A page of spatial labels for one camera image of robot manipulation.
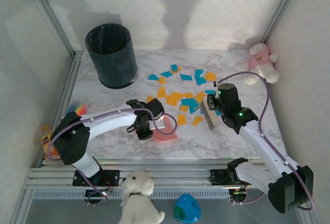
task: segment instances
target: white wall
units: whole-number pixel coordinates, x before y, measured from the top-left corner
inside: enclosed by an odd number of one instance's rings
[[[36,131],[53,117],[68,54],[37,0],[0,0],[0,35],[0,222],[6,224],[41,148]]]
[[[330,0],[292,0],[269,42],[279,54],[273,106],[289,154],[314,171],[320,223],[329,223]]]
[[[74,49],[104,23],[122,23],[140,49],[249,49],[280,0],[49,0]]]

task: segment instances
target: pink stuffed toy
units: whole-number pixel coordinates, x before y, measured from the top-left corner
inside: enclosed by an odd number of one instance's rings
[[[274,69],[274,63],[278,55],[270,55],[269,48],[264,43],[258,43],[250,48],[249,71],[255,72],[263,77],[268,83],[276,83],[279,79],[279,73]],[[248,85],[257,83],[258,77],[248,75],[244,82]]]

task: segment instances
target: plush toy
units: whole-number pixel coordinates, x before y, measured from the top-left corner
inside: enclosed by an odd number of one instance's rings
[[[154,181],[142,170],[131,172],[121,184],[123,213],[119,224],[159,224],[165,218],[158,212],[149,196],[154,192]]]
[[[263,77],[268,83],[276,83],[279,79],[279,73],[274,69],[274,63],[278,55],[269,54],[269,48],[264,43],[258,43],[250,48],[249,71],[255,72]],[[248,75],[244,82],[248,85],[257,83],[258,77]]]

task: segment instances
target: pink shirt on plush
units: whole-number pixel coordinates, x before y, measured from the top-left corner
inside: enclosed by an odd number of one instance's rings
[[[257,66],[262,65],[271,65],[273,66],[273,62],[269,59],[269,48],[265,46],[265,49],[251,55],[249,62],[249,70],[252,71],[257,68]]]

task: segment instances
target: floor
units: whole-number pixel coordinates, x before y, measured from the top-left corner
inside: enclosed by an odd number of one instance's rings
[[[260,193],[250,190],[249,198]],[[179,223],[173,217],[176,200],[153,200],[158,210],[165,211],[166,217],[162,224]],[[34,200],[27,224],[56,223],[118,223],[121,217],[120,200],[112,200],[107,205],[87,206],[81,200]],[[233,206],[224,199],[199,199],[201,218],[198,223],[244,223],[244,224],[301,224],[296,210],[285,215],[278,213],[267,197],[246,206]]]

